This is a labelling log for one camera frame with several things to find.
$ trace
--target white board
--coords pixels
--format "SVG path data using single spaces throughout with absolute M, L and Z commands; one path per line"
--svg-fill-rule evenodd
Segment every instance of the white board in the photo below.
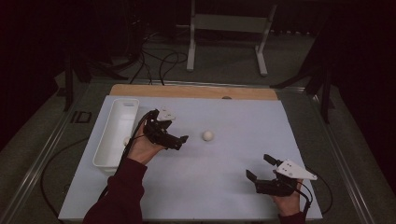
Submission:
M 277 218 L 275 204 L 269 196 L 256 193 L 246 169 L 259 179 L 274 179 L 275 167 L 263 160 L 263 154 L 304 167 L 280 101 L 107 96 L 60 219 L 83 219 L 106 186 L 108 176 L 93 166 L 92 158 L 111 104 L 119 98 L 139 100 L 136 120 L 165 106 L 176 116 L 168 132 L 189 136 L 179 151 L 163 150 L 148 163 L 141 201 L 145 220 Z M 206 130 L 214 133 L 212 141 L 202 139 Z M 307 218 L 321 218 L 312 186 L 308 180 L 304 183 L 314 196 Z

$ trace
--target ball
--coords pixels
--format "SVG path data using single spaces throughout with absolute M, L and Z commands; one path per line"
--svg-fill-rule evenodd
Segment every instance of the ball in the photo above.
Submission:
M 210 131 L 206 131 L 202 134 L 202 138 L 207 142 L 207 141 L 211 141 L 213 139 L 215 135 L 210 132 Z

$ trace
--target person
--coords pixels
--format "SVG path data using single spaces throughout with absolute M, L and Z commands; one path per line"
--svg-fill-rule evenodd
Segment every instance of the person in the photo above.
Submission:
M 140 208 L 140 200 L 144 194 L 142 179 L 148 169 L 147 163 L 164 149 L 163 146 L 152 144 L 144 136 L 143 126 L 138 129 L 138 137 L 120 164 L 120 169 L 107 180 L 106 196 L 90 208 L 83 219 L 84 224 L 143 223 Z M 299 193 L 294 191 L 289 197 L 271 197 L 279 210 L 281 224 L 304 223 Z

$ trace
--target maroon sleeve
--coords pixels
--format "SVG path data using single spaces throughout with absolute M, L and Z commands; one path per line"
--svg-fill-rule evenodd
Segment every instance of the maroon sleeve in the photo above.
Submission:
M 140 200 L 146 170 L 147 166 L 125 159 L 117 173 L 107 180 L 107 195 L 91 207 L 83 223 L 142 223 Z
M 289 217 L 282 217 L 279 215 L 279 220 L 281 224 L 305 224 L 305 218 L 302 212 Z

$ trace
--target white container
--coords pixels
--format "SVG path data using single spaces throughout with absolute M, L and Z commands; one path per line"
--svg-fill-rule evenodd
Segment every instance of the white container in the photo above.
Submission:
M 113 101 L 93 165 L 106 175 L 114 175 L 125 149 L 124 141 L 132 135 L 139 101 L 120 98 Z

